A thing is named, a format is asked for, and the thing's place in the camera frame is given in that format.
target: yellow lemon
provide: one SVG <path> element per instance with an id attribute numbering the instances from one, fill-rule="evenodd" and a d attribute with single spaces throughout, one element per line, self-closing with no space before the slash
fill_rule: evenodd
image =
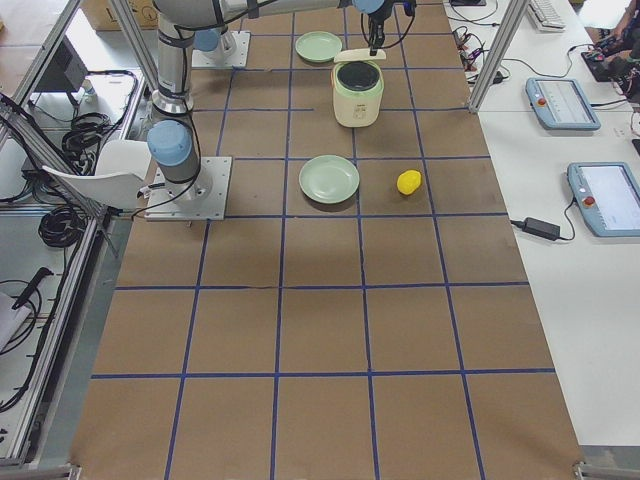
<path id="1" fill-rule="evenodd" d="M 422 174 L 417 170 L 407 170 L 398 177 L 396 186 L 403 195 L 411 195 L 422 184 Z"/>

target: tablet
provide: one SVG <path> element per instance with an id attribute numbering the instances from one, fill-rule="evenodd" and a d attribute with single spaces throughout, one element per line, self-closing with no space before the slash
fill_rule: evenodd
<path id="1" fill-rule="evenodd" d="M 576 80 L 530 78 L 526 91 L 543 127 L 564 130 L 600 128 L 600 121 Z"/>
<path id="2" fill-rule="evenodd" d="M 640 236 L 640 188 L 626 163 L 572 163 L 567 178 L 596 236 Z"/>

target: keyboard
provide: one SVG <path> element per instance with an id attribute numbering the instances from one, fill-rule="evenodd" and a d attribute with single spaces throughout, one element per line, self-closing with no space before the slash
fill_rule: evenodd
<path id="1" fill-rule="evenodd" d="M 551 0 L 529 0 L 529 18 L 541 32 L 562 32 L 566 24 L 551 4 Z"/>

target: light green plate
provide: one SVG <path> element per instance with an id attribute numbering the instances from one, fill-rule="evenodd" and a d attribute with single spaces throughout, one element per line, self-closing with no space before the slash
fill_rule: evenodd
<path id="1" fill-rule="evenodd" d="M 342 50 L 342 40 L 329 32 L 309 32 L 296 40 L 296 52 L 309 62 L 330 62 Z"/>
<path id="2" fill-rule="evenodd" d="M 300 170 L 300 188 L 320 203 L 340 203 L 356 193 L 360 175 L 346 158 L 321 155 L 312 158 Z"/>

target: blue round cap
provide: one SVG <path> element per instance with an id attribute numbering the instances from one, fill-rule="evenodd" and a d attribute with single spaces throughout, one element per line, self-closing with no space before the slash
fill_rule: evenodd
<path id="1" fill-rule="evenodd" d="M 220 43 L 220 33 L 216 29 L 198 30 L 195 37 L 193 48 L 201 52 L 213 52 Z"/>
<path id="2" fill-rule="evenodd" d="M 147 134 L 147 146 L 153 158 L 166 167 L 184 162 L 191 153 L 192 145 L 189 130 L 175 120 L 158 122 Z"/>
<path id="3" fill-rule="evenodd" d="M 352 0 L 351 4 L 362 13 L 373 13 L 379 9 L 384 0 Z"/>

